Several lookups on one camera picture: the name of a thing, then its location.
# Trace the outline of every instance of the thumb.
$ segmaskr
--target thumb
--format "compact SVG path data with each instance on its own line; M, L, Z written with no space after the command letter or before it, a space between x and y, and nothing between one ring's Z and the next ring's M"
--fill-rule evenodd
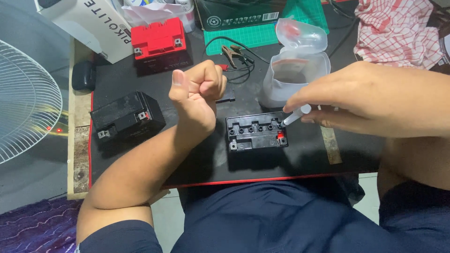
M349 111L312 111L301 117L303 123L316 123L323 127L337 128L355 133L370 133L375 125L372 120L357 116Z
M179 69L173 71L169 98L176 104L183 104L189 98L189 84L186 80L186 74L183 71Z

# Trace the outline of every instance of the white fan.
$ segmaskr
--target white fan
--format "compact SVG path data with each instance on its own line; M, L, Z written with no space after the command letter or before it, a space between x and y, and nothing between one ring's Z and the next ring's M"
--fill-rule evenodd
M36 61L0 41L0 164L31 148L61 115L61 91Z

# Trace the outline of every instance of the green cutting mat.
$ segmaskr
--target green cutting mat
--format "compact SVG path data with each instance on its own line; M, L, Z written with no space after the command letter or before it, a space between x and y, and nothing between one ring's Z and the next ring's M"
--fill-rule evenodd
M327 34L329 33L320 0L288 0L281 14L281 18L292 18L300 22L318 26L324 29ZM205 45L217 36L230 37L248 47L278 43L273 23L213 32L205 31L203 34L205 37ZM224 39L215 40L206 49L206 54L220 54L222 53L222 45L230 46L231 44L233 43Z

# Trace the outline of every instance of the purple blanket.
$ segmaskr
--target purple blanket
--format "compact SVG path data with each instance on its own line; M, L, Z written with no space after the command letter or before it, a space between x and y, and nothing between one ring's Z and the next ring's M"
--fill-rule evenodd
M73 253L80 206L63 197L0 215L0 252Z

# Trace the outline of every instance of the red checkered cloth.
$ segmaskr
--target red checkered cloth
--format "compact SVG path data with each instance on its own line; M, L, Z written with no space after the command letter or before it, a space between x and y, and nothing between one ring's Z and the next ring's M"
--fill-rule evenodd
M442 58L437 28L426 27L432 10L428 0L359 0L353 51L368 62L430 69Z

